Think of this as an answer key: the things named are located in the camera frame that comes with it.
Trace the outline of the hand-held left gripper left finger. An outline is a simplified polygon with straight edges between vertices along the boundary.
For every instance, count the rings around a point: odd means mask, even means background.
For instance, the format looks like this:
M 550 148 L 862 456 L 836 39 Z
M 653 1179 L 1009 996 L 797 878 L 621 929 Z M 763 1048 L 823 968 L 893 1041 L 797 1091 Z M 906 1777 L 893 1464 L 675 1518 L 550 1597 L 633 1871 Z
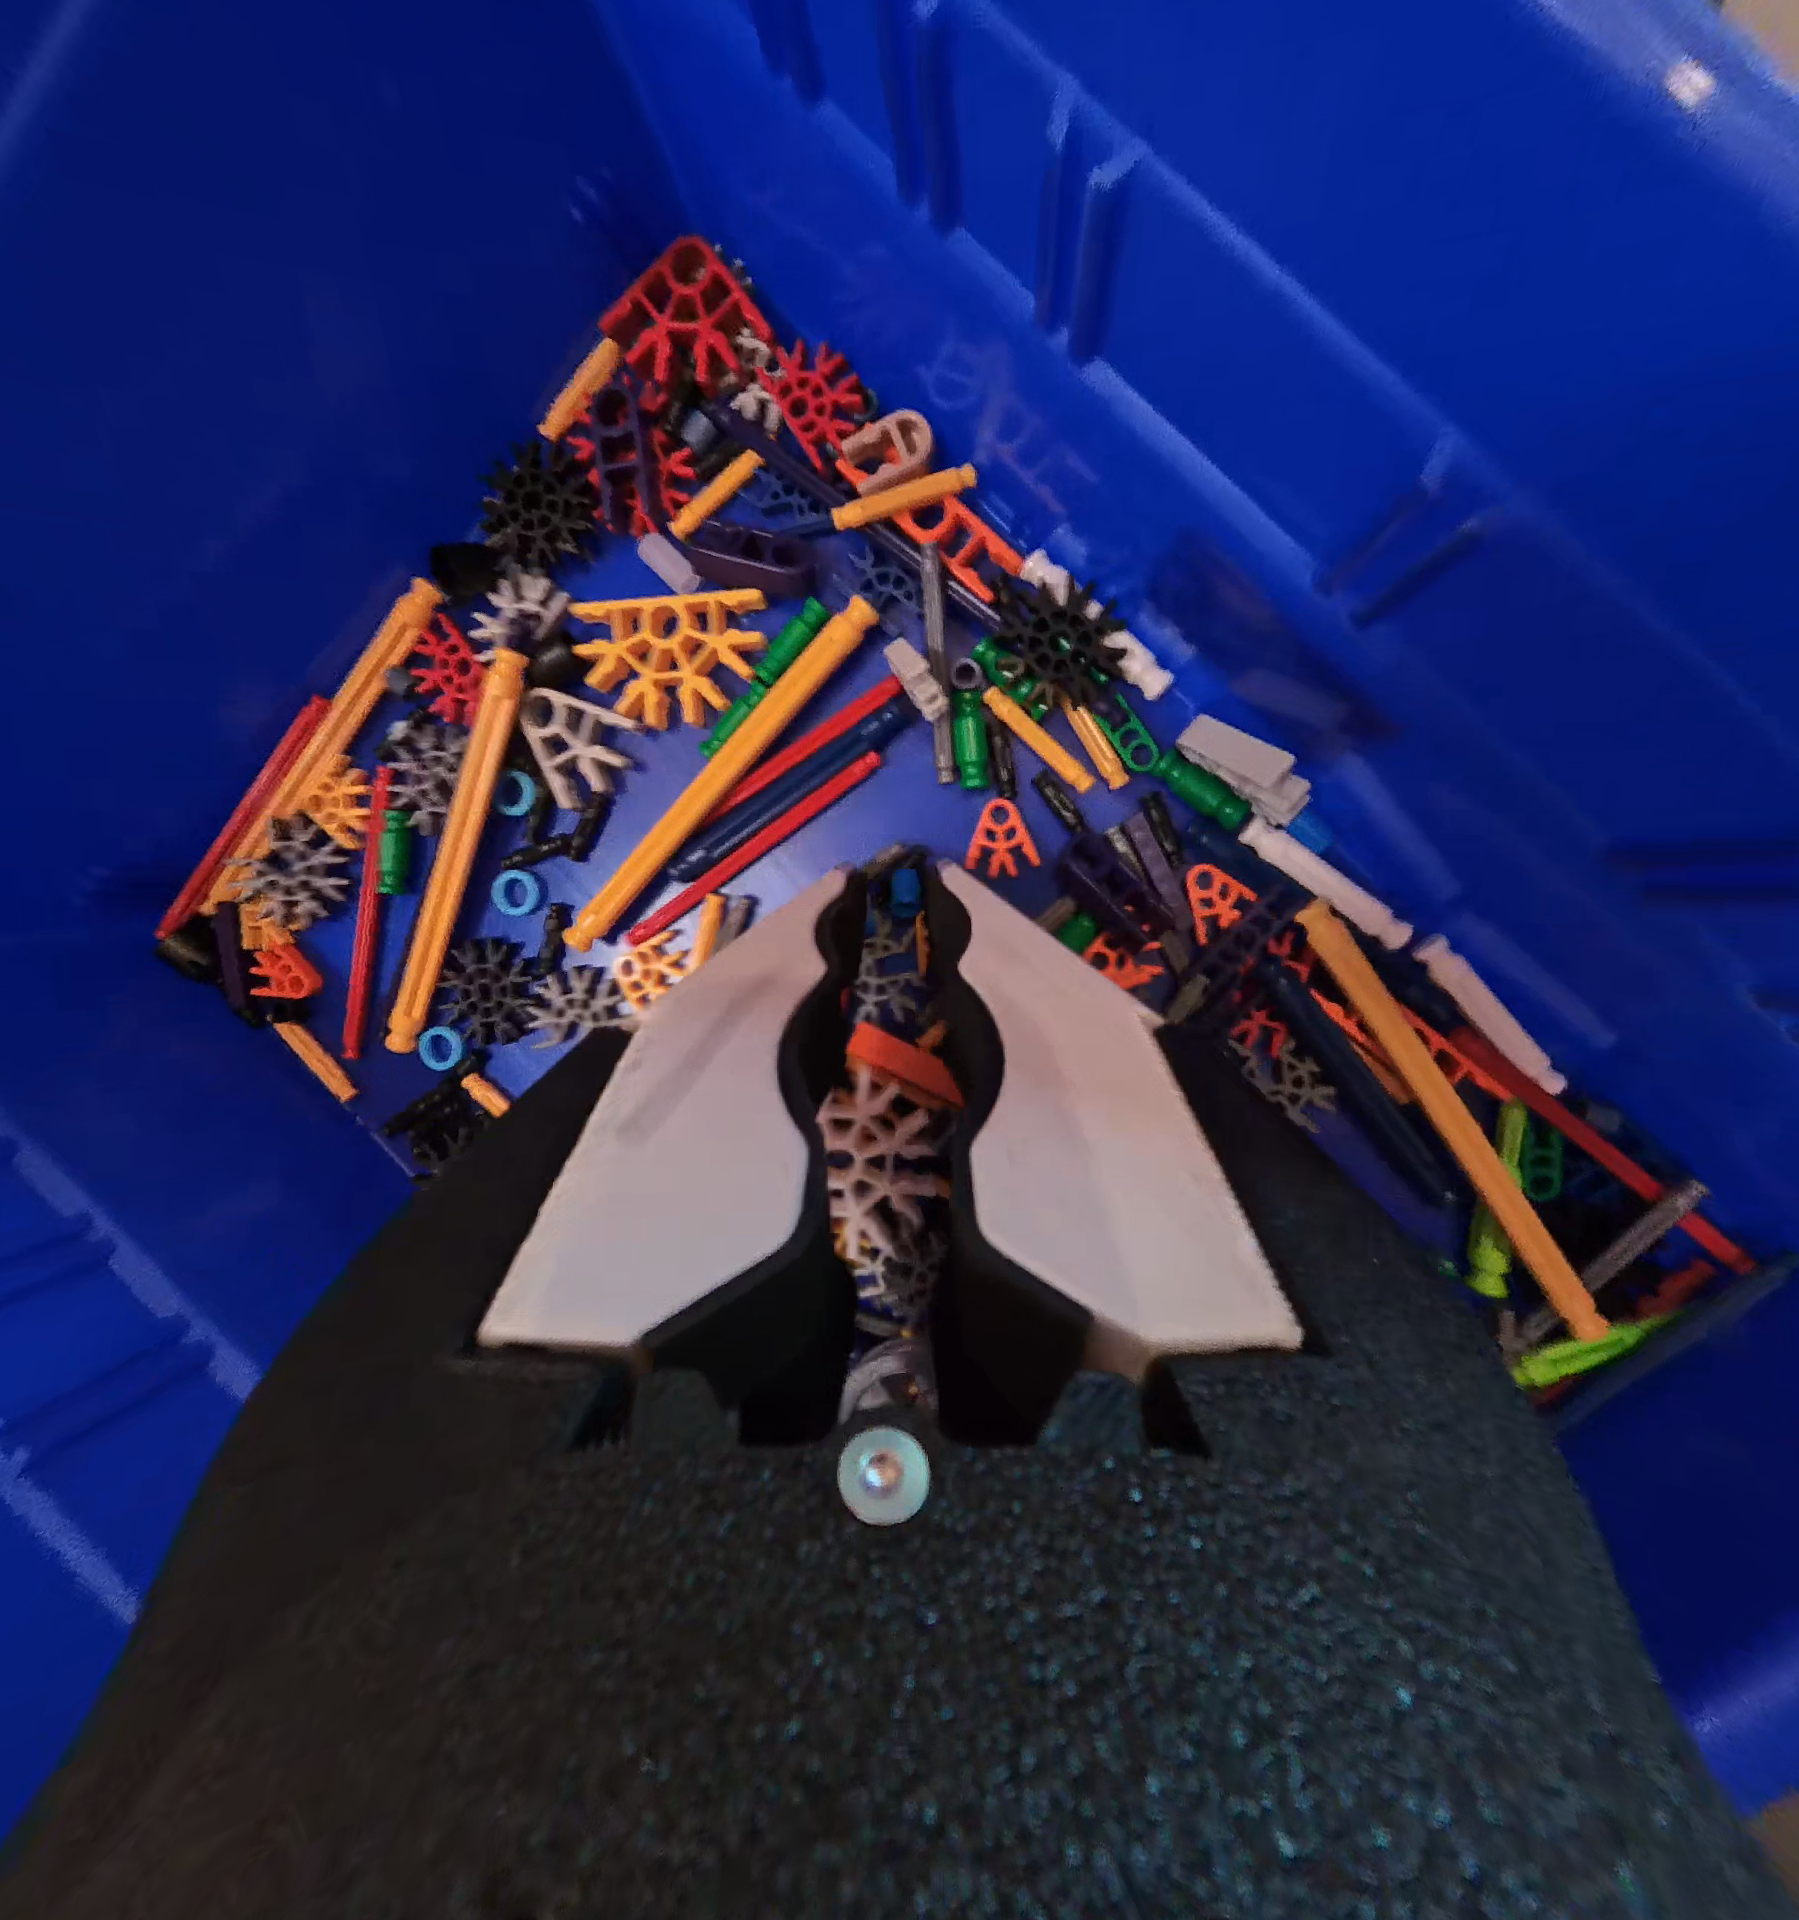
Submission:
M 496 1286 L 482 1353 L 693 1371 L 748 1444 L 836 1427 L 858 1293 L 822 1105 L 858 966 L 860 875 L 836 865 L 660 999 Z

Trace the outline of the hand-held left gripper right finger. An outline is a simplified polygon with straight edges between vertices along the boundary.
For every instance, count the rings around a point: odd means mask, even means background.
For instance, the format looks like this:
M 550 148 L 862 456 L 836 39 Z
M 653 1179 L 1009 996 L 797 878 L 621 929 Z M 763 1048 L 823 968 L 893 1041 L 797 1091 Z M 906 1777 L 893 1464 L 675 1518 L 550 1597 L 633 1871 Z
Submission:
M 1033 1444 L 1080 1375 L 1297 1354 L 1308 1329 L 1156 1020 L 952 861 L 929 871 L 950 1135 L 935 1404 L 962 1444 Z

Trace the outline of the pile of construction toy pieces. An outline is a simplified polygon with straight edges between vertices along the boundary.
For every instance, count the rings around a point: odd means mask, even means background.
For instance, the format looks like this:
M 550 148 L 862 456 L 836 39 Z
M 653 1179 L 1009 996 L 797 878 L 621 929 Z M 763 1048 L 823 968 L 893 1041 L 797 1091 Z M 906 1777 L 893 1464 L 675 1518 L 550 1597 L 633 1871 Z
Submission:
M 1540 1404 L 1784 1276 L 1619 1114 L 1572 1096 L 1455 935 L 1353 879 L 1308 763 L 1213 711 L 1052 553 L 942 468 L 932 415 L 783 341 L 748 270 L 672 239 L 601 316 L 534 439 L 482 477 L 276 741 L 154 926 L 337 1098 L 390 1045 L 383 1119 L 438 1172 L 508 1098 L 488 1056 L 633 1027 L 755 921 L 745 883 L 875 790 L 840 1087 L 836 1253 L 868 1371 L 924 1362 L 952 1224 L 924 871 L 1038 907 L 1135 999 L 1216 1027 L 1297 1125 L 1354 1125 L 1463 1220 L 1460 1276 Z

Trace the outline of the blue plastic bin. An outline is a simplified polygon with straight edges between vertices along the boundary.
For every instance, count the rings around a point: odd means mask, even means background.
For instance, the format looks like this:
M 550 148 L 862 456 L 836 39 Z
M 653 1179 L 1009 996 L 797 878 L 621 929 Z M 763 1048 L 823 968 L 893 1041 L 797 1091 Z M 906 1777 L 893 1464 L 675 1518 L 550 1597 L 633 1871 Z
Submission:
M 910 407 L 1748 1248 L 1564 1453 L 1799 1787 L 1799 81 L 1713 3 L 0 3 L 0 1842 L 407 1192 L 157 921 L 638 275 Z

